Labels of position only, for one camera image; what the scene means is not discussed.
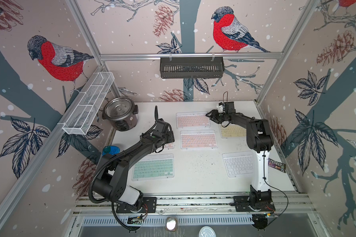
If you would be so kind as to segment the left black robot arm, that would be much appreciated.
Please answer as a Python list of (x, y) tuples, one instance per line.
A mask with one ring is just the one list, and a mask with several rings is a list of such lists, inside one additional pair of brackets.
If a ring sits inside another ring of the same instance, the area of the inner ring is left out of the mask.
[(158, 119), (153, 127), (140, 136), (139, 141), (130, 148), (115, 154), (102, 156), (88, 189), (88, 196), (93, 203), (126, 202), (121, 200), (126, 192), (128, 173), (145, 156), (156, 153), (159, 148), (175, 141), (171, 125)]

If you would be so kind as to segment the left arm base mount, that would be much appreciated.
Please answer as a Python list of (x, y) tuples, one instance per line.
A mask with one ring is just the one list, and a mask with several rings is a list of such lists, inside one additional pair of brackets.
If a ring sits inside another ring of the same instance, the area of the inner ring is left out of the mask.
[(138, 213), (155, 213), (157, 207), (157, 197), (143, 197), (135, 205), (122, 202), (117, 205), (116, 213), (119, 214), (138, 214)]

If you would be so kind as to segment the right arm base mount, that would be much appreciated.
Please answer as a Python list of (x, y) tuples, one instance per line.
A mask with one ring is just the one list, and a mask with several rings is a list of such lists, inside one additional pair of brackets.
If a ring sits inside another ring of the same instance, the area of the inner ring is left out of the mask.
[(276, 208), (272, 201), (253, 202), (249, 196), (234, 196), (231, 206), (236, 212), (275, 212)]

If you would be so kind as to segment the white keyboard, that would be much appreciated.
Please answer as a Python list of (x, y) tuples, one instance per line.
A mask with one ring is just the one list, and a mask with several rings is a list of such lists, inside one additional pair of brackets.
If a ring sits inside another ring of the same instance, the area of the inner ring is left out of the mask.
[(240, 178), (254, 172), (252, 152), (237, 152), (222, 154), (228, 178)]

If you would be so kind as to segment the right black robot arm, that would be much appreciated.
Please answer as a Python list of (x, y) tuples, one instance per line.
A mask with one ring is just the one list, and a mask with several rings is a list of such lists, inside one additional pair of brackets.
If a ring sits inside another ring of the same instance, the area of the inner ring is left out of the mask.
[(261, 194), (269, 192), (268, 161), (269, 153), (274, 145), (269, 122), (266, 119), (248, 117), (237, 112), (233, 102), (219, 103), (216, 109), (206, 114), (206, 117), (217, 124), (228, 122), (246, 129), (247, 146), (256, 155), (251, 191)]

